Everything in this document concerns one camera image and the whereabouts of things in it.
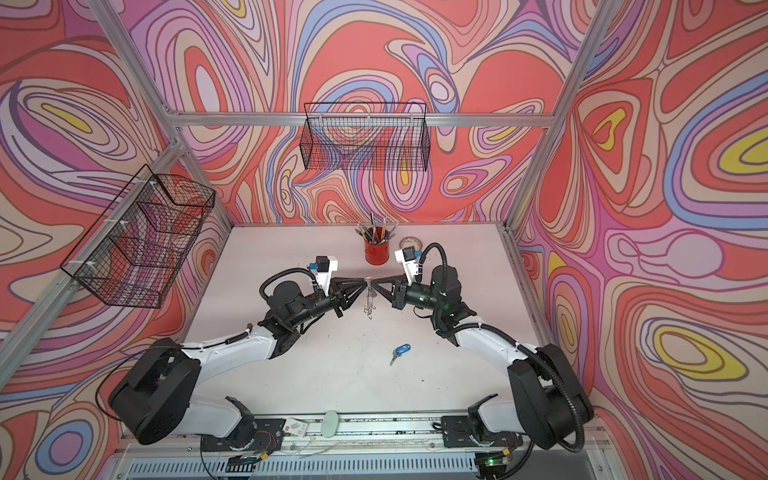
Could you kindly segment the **silver metal keyring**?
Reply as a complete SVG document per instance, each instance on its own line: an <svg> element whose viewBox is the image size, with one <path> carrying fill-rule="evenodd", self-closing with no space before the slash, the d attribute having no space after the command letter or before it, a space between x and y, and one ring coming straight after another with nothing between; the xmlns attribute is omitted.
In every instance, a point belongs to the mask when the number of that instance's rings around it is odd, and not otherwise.
<svg viewBox="0 0 768 480"><path fill-rule="evenodd" d="M365 282L366 282L366 296L365 296L365 303L364 303L364 307L363 307L363 312L364 312L364 314L367 316L367 318L369 320L373 319L373 315L374 315L374 311L375 311L375 304L374 304L374 299L375 298L371 299L368 296L368 288L371 286L371 280L372 279L373 279L372 277L366 277L365 278Z"/></svg>

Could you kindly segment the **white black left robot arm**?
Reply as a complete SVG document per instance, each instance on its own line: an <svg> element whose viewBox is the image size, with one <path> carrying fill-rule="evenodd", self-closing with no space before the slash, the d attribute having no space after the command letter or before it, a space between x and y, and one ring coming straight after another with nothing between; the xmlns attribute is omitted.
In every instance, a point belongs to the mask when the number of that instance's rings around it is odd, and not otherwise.
<svg viewBox="0 0 768 480"><path fill-rule="evenodd" d="M230 336L179 344L155 341L113 388L108 407L142 445L170 435L198 435L245 450L254 442L253 413L233 396L208 398L198 386L249 364L285 354L326 313L342 316L368 283L336 277L331 258L280 271L259 287L262 321Z"/></svg>

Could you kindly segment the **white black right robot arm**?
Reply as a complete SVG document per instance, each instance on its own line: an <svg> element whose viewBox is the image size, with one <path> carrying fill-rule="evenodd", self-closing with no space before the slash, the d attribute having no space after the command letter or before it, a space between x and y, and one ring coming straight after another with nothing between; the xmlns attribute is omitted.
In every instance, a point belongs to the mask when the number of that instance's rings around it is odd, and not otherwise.
<svg viewBox="0 0 768 480"><path fill-rule="evenodd" d="M521 342L483 321L464 302L458 271L442 245L408 247L396 259L403 273L374 279L371 287L394 309L428 310L435 334L473 352L509 381L509 399L491 394L468 407L468 435L488 443L503 433L524 434L541 449L583 450L594 407L562 349Z"/></svg>

